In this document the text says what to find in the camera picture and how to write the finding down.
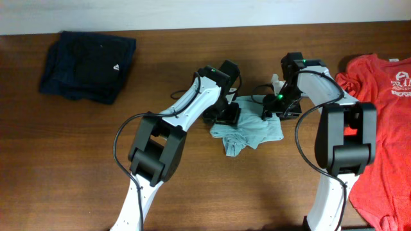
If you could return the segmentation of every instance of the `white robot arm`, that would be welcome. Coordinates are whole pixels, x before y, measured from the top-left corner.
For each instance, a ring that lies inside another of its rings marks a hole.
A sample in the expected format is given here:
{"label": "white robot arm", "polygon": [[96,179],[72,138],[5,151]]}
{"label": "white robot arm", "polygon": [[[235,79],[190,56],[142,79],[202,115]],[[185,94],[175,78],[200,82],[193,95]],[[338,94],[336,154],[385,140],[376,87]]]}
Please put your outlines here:
{"label": "white robot arm", "polygon": [[[186,133],[195,120],[203,114],[207,122],[236,124],[240,109],[231,103],[231,85],[240,75],[237,65],[226,60],[221,68],[205,67],[198,71],[190,89],[170,108],[160,115],[144,116],[128,155],[131,161],[131,177],[140,186],[140,199],[136,184],[130,180],[128,193],[120,215],[112,231],[136,231],[141,229],[143,219],[160,186],[174,174],[182,155]],[[164,146],[150,137],[162,136]]]}
{"label": "white robot arm", "polygon": [[[301,53],[288,53],[281,60],[281,65],[286,81],[277,94],[266,96],[262,117],[272,112],[283,119],[298,117],[302,96],[309,97],[318,106],[321,119],[315,141],[315,157],[322,168],[317,170],[325,174],[321,174],[315,202],[304,218],[303,228],[310,231],[340,230],[343,208],[350,190],[375,158],[376,109],[373,104],[360,103],[343,91],[320,60],[305,60]],[[357,129],[356,135],[344,135],[345,126]],[[299,146],[298,134],[296,143]],[[341,182],[345,184],[346,193]]]}

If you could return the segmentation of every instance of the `dark blue clothing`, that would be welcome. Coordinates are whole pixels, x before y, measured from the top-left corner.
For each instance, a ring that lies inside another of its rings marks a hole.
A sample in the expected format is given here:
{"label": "dark blue clothing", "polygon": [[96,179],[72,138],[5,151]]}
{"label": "dark blue clothing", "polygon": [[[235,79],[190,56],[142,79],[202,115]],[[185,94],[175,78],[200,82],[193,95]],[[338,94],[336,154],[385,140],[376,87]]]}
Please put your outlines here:
{"label": "dark blue clothing", "polygon": [[49,49],[40,92],[112,104],[135,50],[132,38],[63,31]]}

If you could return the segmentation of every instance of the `wood grain surface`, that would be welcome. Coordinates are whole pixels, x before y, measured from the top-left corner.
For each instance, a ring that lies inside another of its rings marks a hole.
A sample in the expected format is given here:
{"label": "wood grain surface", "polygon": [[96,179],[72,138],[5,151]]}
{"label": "wood grain surface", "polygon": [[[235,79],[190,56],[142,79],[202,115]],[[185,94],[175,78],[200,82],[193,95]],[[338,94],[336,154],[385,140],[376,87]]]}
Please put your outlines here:
{"label": "wood grain surface", "polygon": [[[132,114],[160,112],[186,89],[193,71],[225,59],[239,64],[240,95],[281,76],[280,59],[301,51],[331,73],[353,55],[411,56],[410,22],[313,24],[203,30],[119,31],[137,39],[127,84],[107,106],[39,94],[48,47],[58,35],[0,37],[0,230],[107,230],[117,219],[129,179],[115,165],[112,141]],[[302,101],[303,111],[312,106]],[[308,116],[301,144],[312,161],[319,114]],[[190,128],[182,160],[148,213],[147,230],[260,230],[298,226],[313,205],[319,175],[300,158],[296,121],[284,139],[225,156],[201,119]],[[119,141],[127,153],[138,122]],[[351,205],[343,226],[366,222]]]}

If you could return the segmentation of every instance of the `white wall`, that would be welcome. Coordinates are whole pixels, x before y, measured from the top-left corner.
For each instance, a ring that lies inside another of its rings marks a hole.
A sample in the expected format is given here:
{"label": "white wall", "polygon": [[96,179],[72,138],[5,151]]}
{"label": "white wall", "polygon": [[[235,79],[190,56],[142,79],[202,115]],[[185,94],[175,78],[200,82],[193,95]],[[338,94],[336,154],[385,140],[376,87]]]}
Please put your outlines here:
{"label": "white wall", "polygon": [[0,0],[0,35],[411,19],[411,0]]}

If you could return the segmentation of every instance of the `white plastic arm segment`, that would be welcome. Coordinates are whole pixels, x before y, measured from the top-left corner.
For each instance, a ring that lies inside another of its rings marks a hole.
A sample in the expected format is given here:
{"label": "white plastic arm segment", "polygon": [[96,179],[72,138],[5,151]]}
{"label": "white plastic arm segment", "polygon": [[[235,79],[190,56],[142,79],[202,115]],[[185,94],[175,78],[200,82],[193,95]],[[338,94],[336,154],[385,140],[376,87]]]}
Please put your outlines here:
{"label": "white plastic arm segment", "polygon": [[[139,182],[141,187],[141,205],[143,206],[143,217],[146,219],[155,193],[164,182],[161,181],[155,187],[151,187],[150,182],[142,176],[136,175],[133,177]],[[140,222],[137,189],[135,183],[130,180],[130,186],[128,187],[128,193],[123,208],[110,231],[138,231],[141,227]]]}
{"label": "white plastic arm segment", "polygon": [[[196,78],[190,89],[177,101],[173,106],[161,112],[161,114],[172,114],[178,112],[186,106],[189,101],[197,94],[198,79]],[[217,102],[221,93],[221,87],[217,86],[216,82],[207,77],[201,77],[201,88],[194,102],[181,112],[177,117],[164,117],[162,120],[173,126],[181,126],[186,132],[194,121],[203,113],[205,109],[214,105]]]}
{"label": "white plastic arm segment", "polygon": [[[327,67],[322,66],[311,66],[304,68],[302,71],[317,71],[319,73],[324,73],[329,76],[329,71]],[[319,105],[327,101],[336,99],[340,95],[340,91],[334,86],[329,80],[322,78],[316,74],[302,73],[298,77],[297,82],[298,88],[305,94],[308,95],[310,100],[314,105]],[[355,104],[358,100],[344,91],[344,98],[338,101],[339,105],[352,105]]]}
{"label": "white plastic arm segment", "polygon": [[[324,73],[329,76],[329,71],[326,67],[311,66],[304,68],[302,71],[310,70]],[[336,99],[340,95],[340,91],[329,80],[320,77],[316,74],[301,73],[298,76],[298,88],[308,95],[314,105],[319,105],[327,101]],[[353,105],[358,100],[344,91],[344,98],[337,101],[339,105]],[[341,174],[337,176],[347,185],[347,198],[353,185],[359,176],[354,173]],[[321,175],[319,188],[315,197],[314,206],[307,216],[307,222],[312,231],[334,231],[340,219],[342,204],[343,204],[343,189],[336,180]]]}
{"label": "white plastic arm segment", "polygon": [[[358,180],[354,173],[341,174],[338,178],[347,185],[348,195]],[[340,219],[343,204],[343,189],[340,182],[321,174],[314,206],[307,216],[311,231],[334,231]]]}

